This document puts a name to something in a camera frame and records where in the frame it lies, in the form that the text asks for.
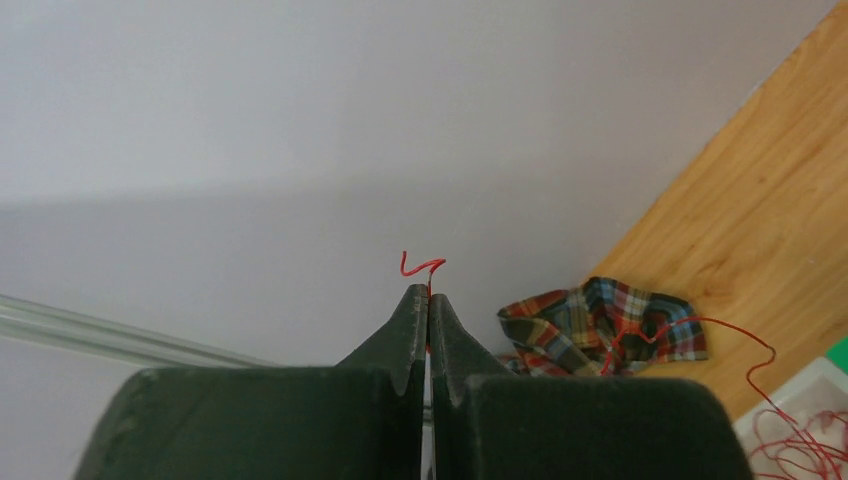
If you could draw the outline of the white plastic bin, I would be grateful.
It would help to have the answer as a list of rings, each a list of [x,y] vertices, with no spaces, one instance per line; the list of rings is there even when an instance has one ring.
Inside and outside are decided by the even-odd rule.
[[[847,375],[818,358],[734,428],[756,479],[845,479]]]

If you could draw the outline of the plaid cloth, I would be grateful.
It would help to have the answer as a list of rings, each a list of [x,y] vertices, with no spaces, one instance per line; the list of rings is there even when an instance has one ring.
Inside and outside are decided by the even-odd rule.
[[[609,277],[501,308],[514,351],[505,367],[529,376],[632,375],[651,364],[708,358],[704,329],[687,301]]]

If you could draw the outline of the green plastic bin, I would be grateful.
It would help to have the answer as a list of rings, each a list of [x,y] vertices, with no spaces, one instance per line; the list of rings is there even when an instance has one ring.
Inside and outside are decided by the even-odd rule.
[[[825,354],[825,358],[844,374],[848,374],[848,337],[844,337],[830,347]]]

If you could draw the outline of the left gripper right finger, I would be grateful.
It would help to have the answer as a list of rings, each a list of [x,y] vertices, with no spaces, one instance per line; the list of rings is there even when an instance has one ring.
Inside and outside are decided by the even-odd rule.
[[[727,412],[685,379],[509,372],[429,301],[436,479],[749,479]]]

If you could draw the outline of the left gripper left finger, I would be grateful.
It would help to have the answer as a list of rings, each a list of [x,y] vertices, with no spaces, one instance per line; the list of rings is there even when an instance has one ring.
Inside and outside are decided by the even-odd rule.
[[[331,367],[142,370],[95,427],[79,479],[415,479],[427,290]]]

